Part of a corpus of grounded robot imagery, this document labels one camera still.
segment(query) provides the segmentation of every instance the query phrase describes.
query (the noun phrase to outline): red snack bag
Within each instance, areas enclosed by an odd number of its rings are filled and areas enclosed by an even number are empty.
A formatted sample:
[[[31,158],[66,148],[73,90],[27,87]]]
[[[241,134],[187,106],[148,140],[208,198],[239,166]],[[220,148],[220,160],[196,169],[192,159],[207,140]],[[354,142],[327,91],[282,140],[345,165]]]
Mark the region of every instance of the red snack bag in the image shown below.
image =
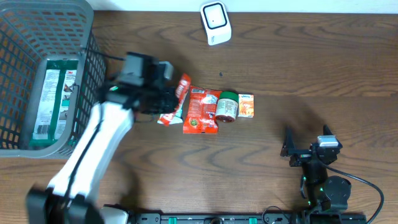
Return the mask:
[[[191,86],[189,110],[184,122],[184,134],[216,134],[217,101],[222,91],[204,90]]]
[[[176,107],[173,113],[162,114],[159,118],[159,121],[161,121],[164,124],[164,126],[168,126],[171,120],[173,120],[176,112],[179,109],[181,109],[182,105],[184,104],[185,97],[188,94],[190,85],[191,85],[191,77],[189,77],[187,74],[184,73],[181,77],[180,82],[178,83],[177,89],[175,90],[175,96],[178,98],[178,106]]]

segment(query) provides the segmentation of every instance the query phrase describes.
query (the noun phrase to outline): gray plastic basket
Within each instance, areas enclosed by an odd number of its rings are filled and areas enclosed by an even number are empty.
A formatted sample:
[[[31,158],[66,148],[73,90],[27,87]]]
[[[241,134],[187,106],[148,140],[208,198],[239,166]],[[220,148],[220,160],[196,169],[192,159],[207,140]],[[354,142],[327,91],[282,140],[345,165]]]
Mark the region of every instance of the gray plastic basket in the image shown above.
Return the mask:
[[[0,0],[0,10],[0,157],[68,158],[106,70],[103,57],[80,53],[98,50],[93,10],[84,0]],[[47,60],[60,59],[79,60],[67,125],[52,146],[29,147]]]

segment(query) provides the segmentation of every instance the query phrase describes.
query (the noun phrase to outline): jar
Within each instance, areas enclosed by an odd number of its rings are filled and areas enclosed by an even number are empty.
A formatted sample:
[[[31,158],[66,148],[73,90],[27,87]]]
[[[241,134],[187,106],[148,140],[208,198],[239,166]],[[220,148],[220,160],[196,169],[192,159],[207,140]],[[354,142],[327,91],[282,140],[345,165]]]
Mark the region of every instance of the jar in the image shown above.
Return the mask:
[[[230,91],[224,91],[217,102],[216,119],[223,122],[233,122],[236,119],[239,96]]]

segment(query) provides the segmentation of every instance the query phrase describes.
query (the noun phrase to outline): white barcode scanner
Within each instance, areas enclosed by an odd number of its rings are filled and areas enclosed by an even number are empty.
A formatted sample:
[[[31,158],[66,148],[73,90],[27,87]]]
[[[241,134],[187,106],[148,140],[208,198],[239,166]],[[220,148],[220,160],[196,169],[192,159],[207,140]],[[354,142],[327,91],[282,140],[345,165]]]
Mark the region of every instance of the white barcode scanner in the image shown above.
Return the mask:
[[[202,5],[200,14],[209,45],[229,41],[232,36],[232,29],[222,2],[215,1]]]

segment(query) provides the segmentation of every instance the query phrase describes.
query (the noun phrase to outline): green lid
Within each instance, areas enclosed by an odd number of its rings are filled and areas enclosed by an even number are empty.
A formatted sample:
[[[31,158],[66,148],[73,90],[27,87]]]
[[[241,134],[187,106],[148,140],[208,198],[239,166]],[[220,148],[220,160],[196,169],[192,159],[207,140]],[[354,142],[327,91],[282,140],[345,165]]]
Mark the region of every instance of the green lid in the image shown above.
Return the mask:
[[[239,102],[238,94],[233,93],[233,92],[228,92],[228,91],[222,92],[220,95],[220,99],[231,99],[236,102]]]

